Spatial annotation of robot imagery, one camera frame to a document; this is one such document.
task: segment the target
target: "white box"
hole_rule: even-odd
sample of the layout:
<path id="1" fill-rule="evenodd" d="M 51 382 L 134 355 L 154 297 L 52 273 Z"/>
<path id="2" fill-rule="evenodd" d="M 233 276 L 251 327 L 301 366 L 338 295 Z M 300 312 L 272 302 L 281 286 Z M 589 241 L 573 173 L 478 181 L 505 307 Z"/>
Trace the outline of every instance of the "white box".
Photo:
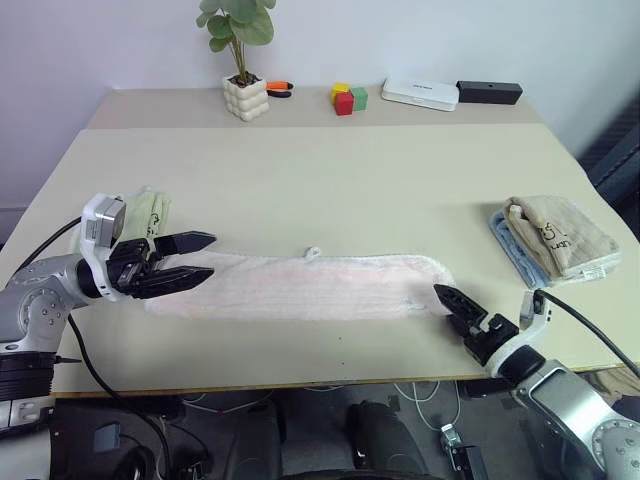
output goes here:
<path id="1" fill-rule="evenodd" d="M 452 112 L 458 104 L 458 88 L 446 83 L 389 77 L 382 87 L 382 98 L 392 102 Z"/>

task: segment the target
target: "black box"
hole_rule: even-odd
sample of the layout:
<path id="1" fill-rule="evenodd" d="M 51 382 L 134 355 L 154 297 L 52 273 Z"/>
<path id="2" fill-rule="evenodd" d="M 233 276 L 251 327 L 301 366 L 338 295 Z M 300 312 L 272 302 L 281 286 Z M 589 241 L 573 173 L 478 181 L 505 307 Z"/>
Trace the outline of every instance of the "black box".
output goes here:
<path id="1" fill-rule="evenodd" d="M 517 83 L 467 82 L 456 83 L 460 90 L 460 103 L 498 103 L 515 105 L 522 95 L 522 88 Z"/>

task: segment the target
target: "toy block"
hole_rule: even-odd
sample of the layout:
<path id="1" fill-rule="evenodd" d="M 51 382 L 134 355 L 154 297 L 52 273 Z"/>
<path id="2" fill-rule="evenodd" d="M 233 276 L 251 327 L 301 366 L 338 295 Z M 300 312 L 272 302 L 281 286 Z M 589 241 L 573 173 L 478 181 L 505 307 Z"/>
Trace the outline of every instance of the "toy block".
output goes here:
<path id="1" fill-rule="evenodd" d="M 362 88 L 352 88 L 350 90 L 351 95 L 353 95 L 353 111 L 364 110 L 367 108 L 367 91 Z"/>
<path id="2" fill-rule="evenodd" d="M 334 107 L 337 115 L 351 115 L 353 113 L 353 95 L 349 92 L 337 93 Z"/>
<path id="3" fill-rule="evenodd" d="M 347 83 L 334 83 L 331 89 L 331 104 L 335 105 L 336 95 L 338 93 L 347 93 L 349 91 L 349 84 Z"/>

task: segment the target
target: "yellow cube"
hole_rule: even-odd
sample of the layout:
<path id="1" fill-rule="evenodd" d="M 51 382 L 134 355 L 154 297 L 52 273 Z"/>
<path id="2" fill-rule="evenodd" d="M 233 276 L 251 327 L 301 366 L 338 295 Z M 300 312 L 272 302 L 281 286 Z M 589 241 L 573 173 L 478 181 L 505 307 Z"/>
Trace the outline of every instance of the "yellow cube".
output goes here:
<path id="1" fill-rule="evenodd" d="M 334 105 L 336 103 L 336 94 L 346 93 L 348 91 L 349 91 L 349 84 L 334 83 L 333 88 L 331 89 L 331 104 Z"/>

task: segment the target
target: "wall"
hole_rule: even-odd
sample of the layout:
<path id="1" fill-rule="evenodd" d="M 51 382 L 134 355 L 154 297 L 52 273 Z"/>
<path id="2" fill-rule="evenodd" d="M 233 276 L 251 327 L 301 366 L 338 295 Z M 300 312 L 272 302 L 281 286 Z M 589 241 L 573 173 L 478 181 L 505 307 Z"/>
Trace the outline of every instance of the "wall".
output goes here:
<path id="1" fill-rule="evenodd" d="M 268 78 L 517 81 L 574 155 L 640 85 L 637 0 L 278 2 L 273 43 L 248 51 Z M 5 5 L 0 207 L 30 202 L 108 88 L 208 87 L 231 72 L 228 53 L 208 51 L 197 14 L 197 0 Z"/>

